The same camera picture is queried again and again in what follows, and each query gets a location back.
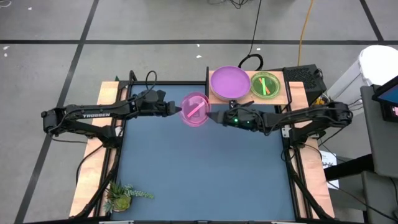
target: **green plate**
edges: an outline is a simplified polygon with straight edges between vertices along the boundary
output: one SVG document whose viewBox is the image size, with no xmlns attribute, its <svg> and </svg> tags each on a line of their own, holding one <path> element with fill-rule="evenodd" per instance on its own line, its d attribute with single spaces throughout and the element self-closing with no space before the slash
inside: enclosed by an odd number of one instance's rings
<svg viewBox="0 0 398 224">
<path fill-rule="evenodd" d="M 269 72 L 259 72 L 251 78 L 251 91 L 262 99 L 274 98 L 279 94 L 279 90 L 278 78 Z"/>
</svg>

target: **gray floor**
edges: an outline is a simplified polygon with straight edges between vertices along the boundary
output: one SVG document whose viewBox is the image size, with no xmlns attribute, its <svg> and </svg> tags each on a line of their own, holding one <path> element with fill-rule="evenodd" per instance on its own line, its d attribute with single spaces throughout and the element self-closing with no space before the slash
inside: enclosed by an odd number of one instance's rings
<svg viewBox="0 0 398 224">
<path fill-rule="evenodd" d="M 309 0 L 263 0 L 256 39 L 298 40 Z M 366 0 L 385 40 L 398 39 L 395 0 Z M 0 7 L 0 222 L 14 223 L 44 133 L 39 116 L 58 101 L 75 44 L 12 44 L 5 40 L 79 40 L 93 0 L 24 0 Z M 258 0 L 241 9 L 206 0 L 99 0 L 88 40 L 244 39 L 252 37 Z M 359 0 L 317 0 L 306 40 L 377 40 Z M 315 63 L 330 87 L 364 45 L 304 45 L 302 64 Z M 294 66 L 298 45 L 255 45 L 264 68 Z M 248 44 L 84 45 L 65 104 L 96 103 L 100 83 L 139 79 L 156 70 L 159 80 L 204 80 L 205 67 L 237 65 Z M 255 61 L 245 69 L 257 67 Z M 63 139 L 83 139 L 72 134 Z M 363 115 L 326 144 L 344 157 L 370 152 Z M 52 142 L 25 222 L 67 218 L 74 173 L 85 146 Z"/>
</svg>

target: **robotic arm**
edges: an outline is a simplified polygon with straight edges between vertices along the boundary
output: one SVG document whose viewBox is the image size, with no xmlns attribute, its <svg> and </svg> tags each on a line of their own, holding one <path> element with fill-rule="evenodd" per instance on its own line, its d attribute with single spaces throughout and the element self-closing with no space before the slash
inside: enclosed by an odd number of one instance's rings
<svg viewBox="0 0 398 224">
<path fill-rule="evenodd" d="M 166 92 L 162 90 L 146 90 L 134 95 L 127 100 L 119 101 L 111 105 L 68 105 L 62 108 L 54 108 L 43 111 L 43 130 L 47 134 L 59 134 L 70 132 L 82 134 L 88 138 L 98 138 L 104 147 L 120 146 L 120 138 L 116 135 L 114 127 L 98 127 L 77 121 L 88 118 L 116 118 L 132 119 L 138 116 L 171 116 L 181 111 L 175 106 L 174 101 L 164 102 Z"/>
<path fill-rule="evenodd" d="M 251 131 L 260 131 L 266 136 L 272 131 L 282 129 L 289 124 L 312 121 L 302 128 L 286 128 L 284 136 L 289 137 L 290 145 L 303 147 L 308 137 L 318 135 L 318 138 L 325 134 L 329 127 L 343 128 L 352 122 L 353 114 L 348 105 L 340 102 L 332 102 L 327 105 L 315 105 L 301 110 L 287 113 L 265 113 L 248 108 L 252 102 L 239 105 L 235 101 L 230 102 L 228 111 L 208 113 L 216 123 L 224 126 L 232 126 Z"/>
</svg>

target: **blue mat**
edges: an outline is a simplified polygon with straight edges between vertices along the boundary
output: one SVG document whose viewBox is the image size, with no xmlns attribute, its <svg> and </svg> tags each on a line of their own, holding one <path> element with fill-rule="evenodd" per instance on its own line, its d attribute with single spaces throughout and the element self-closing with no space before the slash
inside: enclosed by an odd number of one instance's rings
<svg viewBox="0 0 398 224">
<path fill-rule="evenodd" d="M 139 93 L 145 85 L 133 86 Z M 204 86 L 157 86 L 180 105 Z M 274 112 L 273 106 L 254 105 Z M 212 111 L 228 105 L 212 105 Z M 112 220 L 294 220 L 279 131 L 265 137 L 208 120 L 191 128 L 180 115 L 127 122 L 118 178 L 155 199 L 133 198 Z"/>
</svg>

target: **small succulent plant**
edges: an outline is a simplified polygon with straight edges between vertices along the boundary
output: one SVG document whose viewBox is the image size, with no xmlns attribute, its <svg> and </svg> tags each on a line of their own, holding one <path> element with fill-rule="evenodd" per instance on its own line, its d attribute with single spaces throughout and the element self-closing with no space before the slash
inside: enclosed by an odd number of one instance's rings
<svg viewBox="0 0 398 224">
<path fill-rule="evenodd" d="M 106 202 L 104 204 L 105 212 L 123 212 L 126 211 L 131 204 L 132 197 L 146 197 L 153 199 L 154 196 L 147 192 L 134 190 L 131 185 L 122 186 L 119 182 L 111 182 L 109 188 L 106 189 Z"/>
</svg>

